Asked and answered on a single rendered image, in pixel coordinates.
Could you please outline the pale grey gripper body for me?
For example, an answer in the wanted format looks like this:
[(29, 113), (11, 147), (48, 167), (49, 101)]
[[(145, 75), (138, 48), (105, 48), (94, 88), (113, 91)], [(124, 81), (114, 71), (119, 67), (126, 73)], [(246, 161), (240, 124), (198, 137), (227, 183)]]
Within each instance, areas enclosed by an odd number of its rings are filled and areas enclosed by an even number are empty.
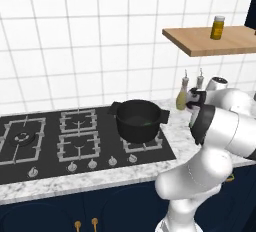
[(194, 107), (191, 112), (189, 127), (193, 127), (195, 120), (197, 119), (198, 113), (200, 111), (199, 107)]

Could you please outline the black cooking pot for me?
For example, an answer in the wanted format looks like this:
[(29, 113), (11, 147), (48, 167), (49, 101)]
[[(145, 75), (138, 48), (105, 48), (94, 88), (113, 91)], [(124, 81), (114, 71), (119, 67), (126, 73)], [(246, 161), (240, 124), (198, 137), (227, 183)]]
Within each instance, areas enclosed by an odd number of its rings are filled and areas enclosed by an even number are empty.
[(161, 124), (167, 124), (170, 111), (147, 100), (113, 102), (108, 113), (115, 116), (120, 137), (129, 143), (152, 141)]

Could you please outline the yellow oil bottle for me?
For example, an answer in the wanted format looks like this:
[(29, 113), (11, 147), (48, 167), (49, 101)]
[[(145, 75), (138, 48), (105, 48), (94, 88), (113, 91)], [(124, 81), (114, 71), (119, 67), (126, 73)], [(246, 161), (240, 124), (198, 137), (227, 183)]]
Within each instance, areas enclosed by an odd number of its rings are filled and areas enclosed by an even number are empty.
[(186, 96), (187, 96), (187, 87), (188, 87), (189, 78), (188, 75), (185, 75), (182, 78), (181, 89), (176, 97), (176, 109), (184, 110), (186, 108)]

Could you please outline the pale grey bottle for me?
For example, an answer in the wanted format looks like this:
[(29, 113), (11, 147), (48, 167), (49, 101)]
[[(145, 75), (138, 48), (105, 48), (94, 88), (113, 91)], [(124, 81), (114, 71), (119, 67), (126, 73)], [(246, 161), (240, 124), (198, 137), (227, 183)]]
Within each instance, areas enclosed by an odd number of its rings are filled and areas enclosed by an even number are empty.
[(203, 71), (202, 71), (202, 68), (200, 68), (200, 74), (197, 77), (197, 84), (196, 84), (196, 87), (198, 89), (202, 89), (203, 81), (204, 81)]

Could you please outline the yellow jar with white lid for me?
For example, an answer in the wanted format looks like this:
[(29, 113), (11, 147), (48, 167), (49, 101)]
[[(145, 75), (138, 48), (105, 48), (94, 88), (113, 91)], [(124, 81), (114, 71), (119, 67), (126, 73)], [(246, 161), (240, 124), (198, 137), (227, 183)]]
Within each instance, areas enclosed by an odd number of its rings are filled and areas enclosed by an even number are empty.
[(213, 40), (220, 40), (224, 28), (224, 22), (225, 22), (225, 17), (224, 16), (215, 16), (212, 29), (211, 29), (211, 34), (210, 38)]

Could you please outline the dark blue cupboard door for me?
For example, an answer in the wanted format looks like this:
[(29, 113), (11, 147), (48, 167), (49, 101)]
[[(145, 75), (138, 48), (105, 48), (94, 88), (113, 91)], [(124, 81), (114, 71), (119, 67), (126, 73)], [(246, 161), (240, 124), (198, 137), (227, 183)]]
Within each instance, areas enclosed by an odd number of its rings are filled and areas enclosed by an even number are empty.
[(232, 174), (234, 179), (226, 179), (220, 192), (208, 198), (197, 209), (195, 221), (203, 232), (231, 232), (255, 182), (256, 167), (236, 167)]
[(90, 191), (84, 204), (86, 216), (98, 219), (90, 232), (155, 232), (168, 207), (153, 182)]
[(50, 197), (0, 206), (0, 232), (86, 232), (80, 194)]

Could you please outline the black gas hob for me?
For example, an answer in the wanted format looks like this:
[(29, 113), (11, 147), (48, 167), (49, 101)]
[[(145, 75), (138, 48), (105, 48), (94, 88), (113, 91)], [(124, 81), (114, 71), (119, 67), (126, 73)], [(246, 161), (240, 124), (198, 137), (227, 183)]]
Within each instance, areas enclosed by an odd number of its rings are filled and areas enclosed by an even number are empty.
[[(128, 160), (131, 154), (135, 163)], [(111, 157), (115, 166), (108, 163)], [(106, 107), (0, 117), (0, 185), (174, 158), (162, 131), (147, 143), (123, 140)], [(91, 160), (97, 162), (95, 169), (88, 167)], [(67, 170), (71, 162), (75, 172)], [(32, 167), (38, 170), (34, 178), (28, 176)]]

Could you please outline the wooden wall shelf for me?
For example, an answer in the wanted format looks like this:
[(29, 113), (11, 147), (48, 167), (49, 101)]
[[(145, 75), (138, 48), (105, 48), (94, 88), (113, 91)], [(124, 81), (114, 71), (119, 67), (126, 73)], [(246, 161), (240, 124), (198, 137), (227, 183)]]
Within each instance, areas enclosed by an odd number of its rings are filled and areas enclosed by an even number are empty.
[(190, 57), (256, 53), (255, 30), (227, 26), (221, 39), (210, 38), (210, 27), (166, 28), (162, 34)]

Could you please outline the dark blue wall cupboard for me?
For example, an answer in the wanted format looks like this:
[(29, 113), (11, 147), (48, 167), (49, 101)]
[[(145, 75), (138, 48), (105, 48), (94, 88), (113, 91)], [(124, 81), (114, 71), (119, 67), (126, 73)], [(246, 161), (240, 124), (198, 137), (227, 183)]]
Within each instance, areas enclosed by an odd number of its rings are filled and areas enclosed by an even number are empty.
[(248, 0), (248, 8), (244, 25), (256, 35), (256, 0)]

